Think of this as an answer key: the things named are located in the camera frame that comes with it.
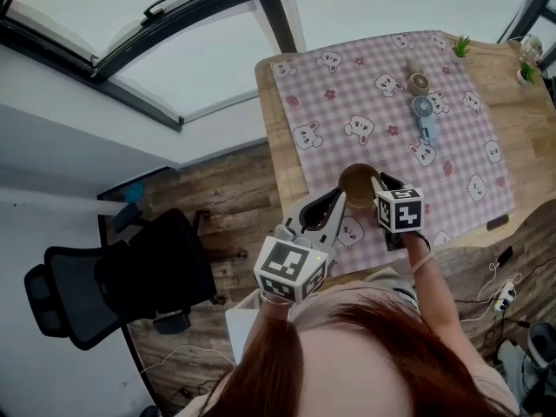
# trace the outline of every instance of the wooden table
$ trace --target wooden table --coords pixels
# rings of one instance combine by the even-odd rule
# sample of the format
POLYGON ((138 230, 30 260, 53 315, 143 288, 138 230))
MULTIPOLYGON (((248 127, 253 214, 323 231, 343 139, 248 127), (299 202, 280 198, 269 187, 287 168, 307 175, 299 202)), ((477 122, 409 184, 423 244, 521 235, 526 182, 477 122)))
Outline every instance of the wooden table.
MULTIPOLYGON (((445 34, 447 39, 456 36, 445 34)), ((556 198, 556 112, 539 74, 535 85, 520 86, 516 78, 520 44, 471 42, 467 72, 490 109, 490 119, 512 181, 516 209, 506 225, 491 232, 477 227, 445 244, 487 247, 517 230, 540 205, 556 198)), ((282 211, 308 193, 297 149, 269 64, 295 54, 259 62, 255 75, 262 114, 275 168, 282 211)))

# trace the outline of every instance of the wooden floor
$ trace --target wooden floor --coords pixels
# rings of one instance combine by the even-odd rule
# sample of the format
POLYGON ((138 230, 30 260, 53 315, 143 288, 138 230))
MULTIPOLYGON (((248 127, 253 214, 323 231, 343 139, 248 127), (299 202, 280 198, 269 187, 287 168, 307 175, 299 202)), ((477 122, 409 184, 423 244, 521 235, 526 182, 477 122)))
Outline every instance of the wooden floor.
MULTIPOLYGON (((211 210, 211 218, 202 221, 200 227, 201 241, 209 258, 217 260, 212 263, 216 286, 219 294, 228 299, 224 307, 210 304, 193 307, 190 314, 192 327, 179 335, 159 335, 147 320, 129 324, 143 365, 161 361, 181 344, 218 349, 232 358, 224 310, 255 288, 252 270, 256 257, 264 238, 282 219, 268 145, 244 149, 181 172, 165 170, 143 182, 142 208, 147 218, 156 217, 170 208, 181 209, 189 219, 198 208, 211 210), (236 257, 242 251, 248 252, 245 260, 236 257)), ((121 193, 110 197, 114 200, 120 198, 121 193)), ((110 230, 108 235, 109 242, 122 238, 113 236, 110 230)), ((556 268, 556 202, 543 205, 514 236, 496 246, 440 253, 437 259, 454 297, 476 300, 480 288, 492 277, 488 271, 489 262, 495 261, 509 245, 513 246, 514 257, 499 270, 496 280, 485 289, 483 296, 487 298, 506 278, 519 271, 524 280, 518 285, 518 298, 507 311, 506 318, 556 324, 556 276, 553 275, 556 268), (555 260, 537 268, 526 279, 535 266, 550 258, 555 260)), ((407 273, 405 261, 392 266, 402 274, 407 273)), ((352 278, 345 276, 334 282, 352 278)), ((485 304, 476 303, 459 303, 458 307, 461 318, 479 317, 486 309, 485 304)), ((488 361, 493 359, 494 348, 486 347, 483 340, 498 321, 494 338, 487 345, 496 342, 501 330, 500 318, 500 314, 491 311, 482 320, 464 323, 473 344, 488 361)), ((513 322, 504 322, 504 333, 508 338, 525 342, 526 330, 513 322)), ((219 354, 183 348, 162 366, 150 369, 148 376, 167 411, 172 414, 189 402, 177 393, 180 388, 185 387, 197 395, 198 385, 218 379, 227 369, 229 364, 219 354)), ((205 385, 206 390, 210 390, 213 384, 205 385)))

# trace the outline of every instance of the pink checkered tablecloth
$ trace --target pink checkered tablecloth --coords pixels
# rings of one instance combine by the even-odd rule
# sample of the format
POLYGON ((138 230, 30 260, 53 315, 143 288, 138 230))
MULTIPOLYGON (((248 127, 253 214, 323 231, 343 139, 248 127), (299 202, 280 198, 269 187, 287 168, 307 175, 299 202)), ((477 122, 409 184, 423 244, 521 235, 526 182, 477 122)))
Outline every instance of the pink checkered tablecloth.
MULTIPOLYGON (((424 190, 424 234, 434 245, 514 208, 488 108, 439 31, 340 43, 272 63, 309 192, 336 186, 364 162, 424 190), (439 138, 420 140, 410 112, 407 59, 431 84, 439 138)), ((333 275, 404 257, 388 252, 373 218, 347 208, 333 275)))

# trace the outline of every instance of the potted plant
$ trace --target potted plant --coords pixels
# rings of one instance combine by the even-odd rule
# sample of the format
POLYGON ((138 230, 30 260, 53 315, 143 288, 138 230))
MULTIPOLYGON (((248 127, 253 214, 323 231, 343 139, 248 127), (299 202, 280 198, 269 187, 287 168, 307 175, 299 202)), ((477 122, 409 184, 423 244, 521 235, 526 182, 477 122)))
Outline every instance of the potted plant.
POLYGON ((458 63, 463 63, 466 61, 466 54, 469 52, 469 46, 471 40, 469 37, 460 36, 460 38, 455 42, 453 47, 448 51, 450 60, 456 65, 458 63))
POLYGON ((522 85, 527 85, 528 83, 535 84, 533 80, 533 76, 535 74, 535 70, 533 67, 527 63, 526 61, 522 61, 520 64, 520 68, 518 69, 518 82, 522 85))

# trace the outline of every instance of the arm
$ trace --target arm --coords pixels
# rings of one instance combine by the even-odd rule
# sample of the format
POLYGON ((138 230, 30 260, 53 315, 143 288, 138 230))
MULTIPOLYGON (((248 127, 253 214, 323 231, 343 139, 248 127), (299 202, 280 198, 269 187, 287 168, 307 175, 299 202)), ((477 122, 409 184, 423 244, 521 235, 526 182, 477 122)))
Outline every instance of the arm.
MULTIPOLYGON (((283 299, 279 296, 271 294, 265 295, 271 301, 283 302, 283 299)), ((245 346, 243 347, 243 353, 245 354, 248 351, 251 341, 255 339, 256 335, 259 333, 266 320, 270 319, 286 321, 288 319, 289 309, 292 307, 293 304, 293 302, 289 302, 284 305, 277 306, 275 304, 270 304, 261 300, 259 313, 257 314, 255 321, 253 322, 253 326, 251 326, 251 330, 249 330, 249 335, 247 336, 245 346)))
MULTIPOLYGON (((409 263, 413 267, 427 255, 427 245, 421 238, 411 234, 404 234, 403 240, 407 247, 409 263)), ((419 309, 425 323, 466 366, 486 364, 461 328, 452 293, 434 259, 418 269, 414 273, 414 279, 419 309)))

